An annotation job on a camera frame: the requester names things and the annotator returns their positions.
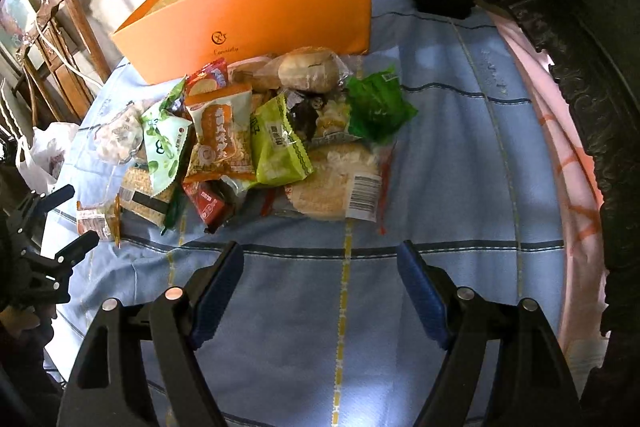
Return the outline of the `white plastic bag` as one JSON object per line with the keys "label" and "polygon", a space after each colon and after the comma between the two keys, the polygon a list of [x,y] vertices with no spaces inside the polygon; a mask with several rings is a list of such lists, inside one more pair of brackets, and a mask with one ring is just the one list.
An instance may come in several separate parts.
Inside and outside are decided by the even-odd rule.
{"label": "white plastic bag", "polygon": [[66,150],[78,130],[78,124],[52,122],[46,130],[32,128],[32,144],[24,136],[17,141],[15,167],[32,191],[49,194],[54,190]]}

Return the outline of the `round bread in wrapper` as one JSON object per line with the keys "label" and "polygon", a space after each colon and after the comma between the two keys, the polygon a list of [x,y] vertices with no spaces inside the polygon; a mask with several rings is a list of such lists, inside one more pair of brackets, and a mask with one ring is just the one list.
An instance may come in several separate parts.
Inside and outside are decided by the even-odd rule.
{"label": "round bread in wrapper", "polygon": [[271,89],[284,88],[325,94],[342,87],[352,71],[332,50],[306,48],[279,55],[255,72]]}

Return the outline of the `orange cardboard box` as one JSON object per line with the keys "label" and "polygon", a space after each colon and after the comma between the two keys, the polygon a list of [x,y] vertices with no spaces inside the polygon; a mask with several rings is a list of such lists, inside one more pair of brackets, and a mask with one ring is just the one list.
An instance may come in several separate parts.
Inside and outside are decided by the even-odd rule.
{"label": "orange cardboard box", "polygon": [[145,0],[112,40],[149,84],[304,46],[370,48],[372,0]]}

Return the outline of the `brown wooden chair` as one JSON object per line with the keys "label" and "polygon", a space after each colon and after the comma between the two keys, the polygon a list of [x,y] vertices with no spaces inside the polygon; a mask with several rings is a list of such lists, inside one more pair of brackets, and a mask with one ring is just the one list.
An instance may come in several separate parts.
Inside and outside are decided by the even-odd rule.
{"label": "brown wooden chair", "polygon": [[[96,77],[81,72],[75,51],[56,20],[60,11],[68,14]],[[81,122],[94,94],[112,73],[80,0],[40,0],[16,58],[26,77],[30,101],[41,96],[56,121]]]}

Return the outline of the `clear bag of puffed snacks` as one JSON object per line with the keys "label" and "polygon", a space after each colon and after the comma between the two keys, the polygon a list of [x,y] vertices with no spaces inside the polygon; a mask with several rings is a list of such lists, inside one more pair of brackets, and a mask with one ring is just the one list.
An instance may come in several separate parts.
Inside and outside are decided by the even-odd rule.
{"label": "clear bag of puffed snacks", "polygon": [[142,142],[141,113],[134,103],[129,103],[109,122],[96,128],[93,150],[107,164],[124,165],[136,156]]}

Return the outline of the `small orange cracker packet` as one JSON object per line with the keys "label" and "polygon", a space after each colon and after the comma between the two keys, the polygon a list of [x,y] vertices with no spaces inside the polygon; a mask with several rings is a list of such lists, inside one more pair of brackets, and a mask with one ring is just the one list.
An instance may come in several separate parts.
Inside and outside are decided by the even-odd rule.
{"label": "small orange cracker packet", "polygon": [[78,234],[96,232],[102,242],[120,246],[120,202],[115,196],[105,204],[84,206],[76,202],[76,228]]}

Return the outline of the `round rice cracker pack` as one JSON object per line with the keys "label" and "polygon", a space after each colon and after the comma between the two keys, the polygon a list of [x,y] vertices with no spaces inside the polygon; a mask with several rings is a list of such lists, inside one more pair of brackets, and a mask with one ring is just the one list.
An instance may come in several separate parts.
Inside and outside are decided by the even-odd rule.
{"label": "round rice cracker pack", "polygon": [[393,145],[352,142],[308,153],[314,172],[274,190],[267,215],[319,221],[352,219],[384,227]]}

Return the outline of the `blue plaid tablecloth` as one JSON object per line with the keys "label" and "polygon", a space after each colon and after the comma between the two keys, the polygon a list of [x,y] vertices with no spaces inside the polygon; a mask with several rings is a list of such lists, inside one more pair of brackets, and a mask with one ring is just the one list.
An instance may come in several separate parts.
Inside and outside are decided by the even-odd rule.
{"label": "blue plaid tablecloth", "polygon": [[262,194],[207,233],[191,204],[161,232],[131,213],[122,241],[75,269],[48,351],[63,375],[106,298],[147,303],[245,249],[215,337],[198,350],[233,426],[409,426],[442,350],[425,335],[397,272],[410,241],[426,262],[498,303],[530,297],[558,325],[564,244],[552,162],[511,53],[482,10],[465,20],[372,0],[365,72],[393,68],[418,113],[397,135],[380,221],[260,212]]}

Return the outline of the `pink cloth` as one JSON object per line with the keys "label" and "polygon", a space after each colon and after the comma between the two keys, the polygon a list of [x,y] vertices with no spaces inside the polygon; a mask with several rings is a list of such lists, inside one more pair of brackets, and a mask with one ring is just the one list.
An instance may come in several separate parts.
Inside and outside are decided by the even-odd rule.
{"label": "pink cloth", "polygon": [[513,20],[495,13],[490,18],[514,57],[549,147],[566,259],[559,343],[576,389],[583,392],[591,369],[602,364],[608,347],[608,338],[600,334],[605,308],[603,196],[593,159],[586,154],[570,108],[551,76],[550,56],[536,51]]}

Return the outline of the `orange white biscuit bag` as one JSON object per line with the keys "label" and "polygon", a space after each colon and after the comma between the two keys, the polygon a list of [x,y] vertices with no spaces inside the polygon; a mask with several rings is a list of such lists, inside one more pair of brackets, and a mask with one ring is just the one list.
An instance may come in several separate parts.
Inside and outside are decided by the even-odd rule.
{"label": "orange white biscuit bag", "polygon": [[248,83],[235,83],[186,97],[184,104],[196,135],[184,176],[186,183],[214,181],[223,176],[255,180],[250,148],[252,95]]}

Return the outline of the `red apple snack packet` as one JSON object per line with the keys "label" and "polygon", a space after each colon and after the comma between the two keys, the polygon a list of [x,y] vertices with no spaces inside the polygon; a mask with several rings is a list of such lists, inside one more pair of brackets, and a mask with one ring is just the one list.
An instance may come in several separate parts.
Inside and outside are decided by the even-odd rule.
{"label": "red apple snack packet", "polygon": [[193,96],[213,92],[228,86],[228,66],[224,58],[217,58],[194,72],[184,84],[184,94]]}

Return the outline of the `green snack packet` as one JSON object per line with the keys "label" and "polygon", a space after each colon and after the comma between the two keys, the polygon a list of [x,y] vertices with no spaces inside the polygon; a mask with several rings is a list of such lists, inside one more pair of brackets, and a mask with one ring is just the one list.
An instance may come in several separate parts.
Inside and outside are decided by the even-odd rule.
{"label": "green snack packet", "polygon": [[348,132],[357,138],[386,143],[418,110],[402,94],[399,76],[393,67],[346,82],[349,106]]}

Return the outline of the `white green pea snack bag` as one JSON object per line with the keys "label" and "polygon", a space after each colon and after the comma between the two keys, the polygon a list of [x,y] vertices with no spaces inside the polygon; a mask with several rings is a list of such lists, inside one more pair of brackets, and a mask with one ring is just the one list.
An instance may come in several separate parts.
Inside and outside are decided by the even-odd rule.
{"label": "white green pea snack bag", "polygon": [[152,196],[160,195],[175,181],[189,138],[192,121],[182,116],[185,85],[183,77],[141,117]]}

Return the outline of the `cartoon clear snack bag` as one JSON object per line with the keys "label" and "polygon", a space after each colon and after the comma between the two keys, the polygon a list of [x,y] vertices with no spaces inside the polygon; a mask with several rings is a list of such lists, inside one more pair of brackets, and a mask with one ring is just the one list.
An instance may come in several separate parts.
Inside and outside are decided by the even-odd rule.
{"label": "cartoon clear snack bag", "polygon": [[285,90],[283,94],[288,121],[307,150],[359,140],[349,132],[350,105],[345,92]]}

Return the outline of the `cracker pack with black band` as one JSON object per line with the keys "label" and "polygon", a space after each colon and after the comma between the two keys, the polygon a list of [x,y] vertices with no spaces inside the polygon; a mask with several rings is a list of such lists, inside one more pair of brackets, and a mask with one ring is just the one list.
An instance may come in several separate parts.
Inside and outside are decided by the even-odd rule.
{"label": "cracker pack with black band", "polygon": [[178,215],[177,182],[171,182],[164,191],[153,195],[148,170],[133,165],[125,173],[118,191],[122,209],[156,225],[162,230],[175,226]]}

